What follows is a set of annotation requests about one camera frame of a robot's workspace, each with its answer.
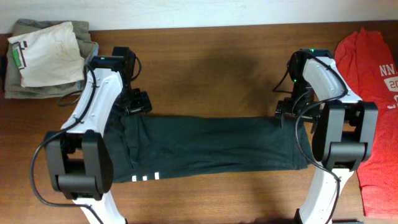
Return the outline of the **dark green Nike t-shirt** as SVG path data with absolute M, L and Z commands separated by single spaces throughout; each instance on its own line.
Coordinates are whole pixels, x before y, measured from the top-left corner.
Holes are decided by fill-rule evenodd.
M 268 117 L 200 118 L 112 111 L 104 141 L 116 183 L 223 172 L 306 169 L 302 123 Z

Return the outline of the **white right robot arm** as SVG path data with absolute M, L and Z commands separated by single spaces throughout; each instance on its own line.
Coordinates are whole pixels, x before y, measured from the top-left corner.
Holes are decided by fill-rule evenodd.
M 294 222 L 331 224 L 343 187 L 371 156 L 378 108 L 349 87 L 329 50 L 294 52 L 285 76 L 294 86 L 288 97 L 278 102 L 275 117 L 280 126 L 285 115 L 295 118 L 294 138 L 300 150 L 299 124 L 313 124 L 312 153 L 303 156 L 316 167 Z

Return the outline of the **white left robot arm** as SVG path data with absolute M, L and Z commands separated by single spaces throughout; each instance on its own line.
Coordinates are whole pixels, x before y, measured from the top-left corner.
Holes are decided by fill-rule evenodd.
M 103 136 L 111 110 L 126 115 L 152 109 L 149 96 L 131 82 L 140 61 L 129 47 L 94 56 L 72 115 L 61 130 L 49 131 L 42 144 L 52 188 L 83 210 L 90 223 L 126 223 L 111 194 L 113 163 Z

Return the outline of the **folded white t-shirt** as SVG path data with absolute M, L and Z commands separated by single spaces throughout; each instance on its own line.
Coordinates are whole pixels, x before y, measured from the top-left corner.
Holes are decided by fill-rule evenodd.
M 22 87 L 44 87 L 83 79 L 85 59 L 71 22 L 8 38 Z

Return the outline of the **folded olive green garment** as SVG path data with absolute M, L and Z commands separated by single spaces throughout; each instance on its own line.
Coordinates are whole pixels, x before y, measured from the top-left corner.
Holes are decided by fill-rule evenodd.
M 37 30 L 48 28 L 60 24 L 61 21 L 35 21 L 31 19 L 19 19 L 13 26 L 12 35 L 22 35 L 31 33 Z M 91 40 L 89 33 L 89 23 L 86 21 L 72 21 L 73 32 L 76 35 L 77 43 L 78 40 Z M 22 87 L 21 86 L 21 74 L 16 66 L 14 59 L 12 58 L 12 47 L 8 45 L 6 53 L 7 67 L 5 74 L 5 97 L 15 99 L 43 99 L 43 98 L 55 98 L 61 97 L 68 93 L 78 91 L 78 82 L 66 83 L 55 86 L 43 86 L 43 87 Z

